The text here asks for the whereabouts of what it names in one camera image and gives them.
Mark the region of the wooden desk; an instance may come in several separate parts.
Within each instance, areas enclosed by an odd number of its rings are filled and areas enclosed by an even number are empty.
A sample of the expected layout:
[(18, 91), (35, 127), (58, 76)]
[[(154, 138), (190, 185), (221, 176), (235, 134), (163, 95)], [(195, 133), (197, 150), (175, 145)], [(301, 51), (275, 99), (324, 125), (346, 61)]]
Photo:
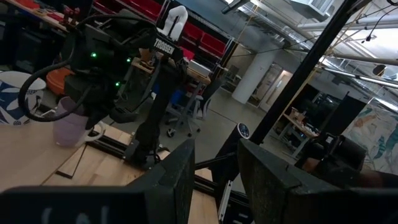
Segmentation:
[[(293, 153), (288, 154), (288, 156), (293, 158), (296, 158), (299, 155), (299, 153), (302, 151), (306, 143), (309, 142), (309, 140), (312, 140), (319, 136), (317, 132), (312, 131), (310, 127), (306, 126), (303, 123), (304, 118), (305, 116), (302, 113), (299, 113), (295, 108), (292, 108), (292, 113), (290, 115), (283, 113), (279, 118), (286, 119), (287, 124), (278, 135), (278, 140), (282, 141), (283, 143), (288, 145), (288, 147), (294, 150)], [(300, 144), (298, 146), (294, 146), (287, 139), (286, 134), (288, 133), (292, 134), (300, 141)]]

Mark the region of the black rig frame post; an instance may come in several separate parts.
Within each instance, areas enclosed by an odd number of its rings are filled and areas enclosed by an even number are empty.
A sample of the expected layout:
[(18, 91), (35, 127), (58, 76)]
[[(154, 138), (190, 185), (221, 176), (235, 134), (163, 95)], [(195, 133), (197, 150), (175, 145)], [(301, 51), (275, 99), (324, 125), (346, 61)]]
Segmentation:
[(304, 84), (304, 81), (309, 77), (310, 72), (318, 63), (320, 57), (325, 53), (332, 41), (338, 35), (339, 31), (346, 24), (351, 17), (349, 10), (353, 8), (357, 0), (344, 0), (331, 21), (321, 33), (320, 37), (310, 49), (303, 62), (298, 66), (291, 79), (282, 90), (281, 94), (275, 100), (265, 117), (259, 123), (250, 137), (250, 141), (259, 145), (266, 137), (268, 132), (272, 129), (275, 122), (284, 112), (294, 95), (299, 88)]

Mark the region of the orange-yellow mug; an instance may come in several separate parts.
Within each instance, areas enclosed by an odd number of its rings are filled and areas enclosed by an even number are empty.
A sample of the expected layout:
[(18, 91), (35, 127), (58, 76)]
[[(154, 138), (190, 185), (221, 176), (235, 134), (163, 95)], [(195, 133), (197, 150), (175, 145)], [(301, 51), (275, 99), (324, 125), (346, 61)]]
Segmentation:
[(71, 74), (73, 72), (65, 67), (52, 70), (46, 75), (46, 84), (54, 94), (64, 95), (65, 77)]

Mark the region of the white concrete column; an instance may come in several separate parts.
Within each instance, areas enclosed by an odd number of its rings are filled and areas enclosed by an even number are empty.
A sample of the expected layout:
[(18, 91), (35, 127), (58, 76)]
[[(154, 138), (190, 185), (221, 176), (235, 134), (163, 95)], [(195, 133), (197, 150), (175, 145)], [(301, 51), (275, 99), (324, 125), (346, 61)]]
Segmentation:
[(279, 47), (269, 44), (267, 48), (258, 52), (246, 70), (246, 73), (232, 93), (232, 98), (242, 104), (246, 104), (259, 82), (273, 63), (278, 54)]

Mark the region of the metal rack red bins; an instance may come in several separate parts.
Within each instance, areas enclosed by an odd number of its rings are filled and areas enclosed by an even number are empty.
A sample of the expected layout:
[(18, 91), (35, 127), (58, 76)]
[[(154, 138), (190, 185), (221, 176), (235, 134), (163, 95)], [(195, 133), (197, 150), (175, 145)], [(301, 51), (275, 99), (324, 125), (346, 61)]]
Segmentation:
[(150, 21), (156, 21), (167, 0), (94, 0), (93, 6), (105, 14), (127, 9)]
[(180, 43), (184, 49), (187, 49), (194, 55), (197, 50), (202, 50), (210, 55), (221, 58), (226, 49), (226, 42), (203, 31), (190, 22), (187, 22), (183, 28)]

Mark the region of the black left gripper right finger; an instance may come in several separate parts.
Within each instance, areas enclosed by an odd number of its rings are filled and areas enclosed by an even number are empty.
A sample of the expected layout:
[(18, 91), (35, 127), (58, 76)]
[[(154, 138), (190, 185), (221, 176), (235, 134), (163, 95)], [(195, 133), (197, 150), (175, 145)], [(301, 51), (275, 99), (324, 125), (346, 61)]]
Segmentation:
[(289, 173), (289, 163), (241, 139), (238, 166), (255, 224), (284, 224), (287, 194), (301, 185)]

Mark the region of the black cylindrical device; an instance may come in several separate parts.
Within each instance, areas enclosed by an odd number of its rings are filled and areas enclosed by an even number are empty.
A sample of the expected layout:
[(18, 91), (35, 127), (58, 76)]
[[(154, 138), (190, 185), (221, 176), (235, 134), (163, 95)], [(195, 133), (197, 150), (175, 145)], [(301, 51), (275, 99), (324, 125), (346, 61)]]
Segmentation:
[[(236, 153), (239, 140), (241, 138), (249, 139), (249, 137), (249, 128), (244, 123), (238, 123), (222, 145), (221, 149), (216, 154), (216, 157), (226, 156), (230, 153)], [(232, 157), (228, 157), (227, 159), (209, 167), (209, 170), (211, 170), (214, 182), (220, 182), (224, 176), (227, 176), (229, 180), (234, 180), (239, 174), (237, 156), (234, 155)]]

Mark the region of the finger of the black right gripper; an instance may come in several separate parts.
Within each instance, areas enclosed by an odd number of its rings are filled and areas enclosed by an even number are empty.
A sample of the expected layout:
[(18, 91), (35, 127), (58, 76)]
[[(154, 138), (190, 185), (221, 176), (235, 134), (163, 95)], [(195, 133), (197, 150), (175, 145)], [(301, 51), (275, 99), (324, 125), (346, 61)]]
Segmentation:
[(85, 108), (85, 116), (88, 118), (85, 124), (85, 129), (90, 130), (101, 121), (101, 111), (94, 106)]
[(109, 117), (116, 123), (135, 122), (138, 116), (137, 113), (138, 108), (139, 108), (138, 106), (137, 107), (116, 106), (110, 111)]

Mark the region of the office chair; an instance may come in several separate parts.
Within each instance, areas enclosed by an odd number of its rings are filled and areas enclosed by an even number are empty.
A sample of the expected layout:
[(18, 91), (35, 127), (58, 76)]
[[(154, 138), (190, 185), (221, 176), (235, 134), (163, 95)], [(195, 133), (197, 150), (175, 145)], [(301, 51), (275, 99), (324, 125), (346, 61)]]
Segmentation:
[(206, 120), (211, 99), (224, 83), (225, 80), (223, 78), (214, 80), (207, 85), (203, 93), (199, 95), (199, 87), (205, 86), (200, 83), (190, 96), (182, 96), (177, 103), (170, 103), (166, 111), (170, 115), (170, 118), (165, 124), (175, 124), (166, 131), (166, 136), (169, 138), (174, 137), (177, 128), (182, 124), (188, 126), (189, 132), (187, 136), (189, 138), (193, 136), (194, 132), (200, 133), (201, 127), (196, 121)]

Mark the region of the ceiling air conditioner unit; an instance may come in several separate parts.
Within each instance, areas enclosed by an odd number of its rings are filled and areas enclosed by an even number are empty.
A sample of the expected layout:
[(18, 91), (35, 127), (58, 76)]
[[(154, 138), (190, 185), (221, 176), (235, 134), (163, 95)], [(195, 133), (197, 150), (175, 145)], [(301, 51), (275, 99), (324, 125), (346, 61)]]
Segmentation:
[(335, 0), (289, 0), (292, 8), (307, 19), (327, 20), (335, 10)]

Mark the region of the white mug blue pattern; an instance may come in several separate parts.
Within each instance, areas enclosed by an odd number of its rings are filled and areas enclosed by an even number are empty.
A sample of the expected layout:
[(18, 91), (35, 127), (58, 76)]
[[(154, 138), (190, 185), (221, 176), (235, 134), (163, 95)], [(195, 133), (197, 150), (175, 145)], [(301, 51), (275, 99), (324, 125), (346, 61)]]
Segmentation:
[[(30, 76), (31, 74), (17, 71), (0, 72), (0, 124), (22, 126), (30, 122), (18, 104), (21, 87)], [(45, 89), (46, 83), (41, 78), (29, 87), (25, 102), (31, 113), (38, 110)]]

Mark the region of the lilac mug white handle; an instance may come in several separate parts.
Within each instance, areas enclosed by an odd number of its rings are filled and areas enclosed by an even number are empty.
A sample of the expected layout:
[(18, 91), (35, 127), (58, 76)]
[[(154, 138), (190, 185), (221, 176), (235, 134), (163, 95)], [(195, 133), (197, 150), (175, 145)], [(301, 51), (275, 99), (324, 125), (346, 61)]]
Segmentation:
[(85, 142), (92, 142), (102, 137), (106, 131), (106, 124), (99, 121), (99, 133), (89, 136), (93, 128), (86, 129), (89, 117), (85, 115), (83, 105), (68, 116), (53, 122), (53, 139), (62, 147), (78, 147)]

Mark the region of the black table edge rail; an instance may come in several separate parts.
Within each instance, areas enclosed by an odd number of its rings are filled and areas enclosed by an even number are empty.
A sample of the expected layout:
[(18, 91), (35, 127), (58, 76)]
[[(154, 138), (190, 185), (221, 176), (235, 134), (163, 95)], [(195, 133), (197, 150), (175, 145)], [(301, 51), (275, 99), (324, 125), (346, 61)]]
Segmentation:
[[(124, 144), (118, 140), (110, 137), (101, 137), (89, 144), (95, 149), (99, 149), (114, 157), (118, 157), (128, 164), (137, 167), (141, 170), (147, 170), (160, 161), (160, 155), (165, 152), (165, 149), (157, 148), (147, 156), (143, 164), (138, 164), (132, 161), (132, 154), (138, 146), (137, 141), (130, 141)], [(207, 161), (195, 164), (195, 170), (203, 171), (209, 174), (210, 178), (197, 174), (194, 180), (194, 189), (213, 199), (216, 203), (218, 212), (218, 221), (220, 224), (251, 224), (253, 222), (252, 213), (248, 205), (248, 198), (241, 192), (232, 189), (231, 181), (221, 181), (216, 178), (213, 171), (215, 166), (218, 166), (233, 158), (233, 154), (229, 153), (225, 156), (216, 157)]]

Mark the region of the red power drill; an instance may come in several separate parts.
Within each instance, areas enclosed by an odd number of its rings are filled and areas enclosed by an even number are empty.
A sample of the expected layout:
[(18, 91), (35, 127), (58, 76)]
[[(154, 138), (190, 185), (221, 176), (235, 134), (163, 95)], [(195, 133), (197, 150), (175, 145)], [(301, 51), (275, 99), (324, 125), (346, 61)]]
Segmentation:
[(76, 7), (71, 9), (70, 7), (63, 6), (63, 19), (60, 21), (61, 25), (71, 25), (75, 26), (77, 24), (77, 19), (80, 14), (80, 8)]

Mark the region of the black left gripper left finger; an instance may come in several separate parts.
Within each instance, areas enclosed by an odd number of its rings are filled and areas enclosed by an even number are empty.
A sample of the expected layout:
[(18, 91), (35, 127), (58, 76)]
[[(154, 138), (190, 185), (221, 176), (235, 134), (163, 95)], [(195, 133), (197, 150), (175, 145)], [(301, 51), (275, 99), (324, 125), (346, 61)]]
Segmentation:
[(181, 143), (167, 157), (127, 185), (128, 224), (187, 224), (195, 175), (195, 141)]

